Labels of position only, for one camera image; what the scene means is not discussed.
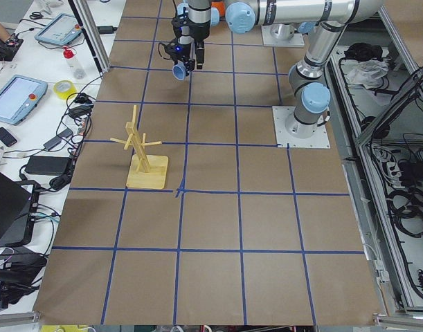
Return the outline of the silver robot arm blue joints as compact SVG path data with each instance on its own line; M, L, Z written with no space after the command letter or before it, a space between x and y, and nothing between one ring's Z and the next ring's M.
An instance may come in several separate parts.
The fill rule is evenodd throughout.
M225 1L225 20L233 33L244 34L261 26L266 46L302 47L304 58L292 66L289 83L296 106L285 120L285 129L296 138L312 137L320 117L329 106L331 94L321 82L327 61L347 25L375 14L382 1Z

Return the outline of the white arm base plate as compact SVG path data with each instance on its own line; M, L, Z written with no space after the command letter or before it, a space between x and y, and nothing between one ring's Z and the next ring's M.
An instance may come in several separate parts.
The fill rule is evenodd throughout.
M276 145L283 148L329 149L330 141L323 116L316 124L302 124L294 117L295 107L274 106Z

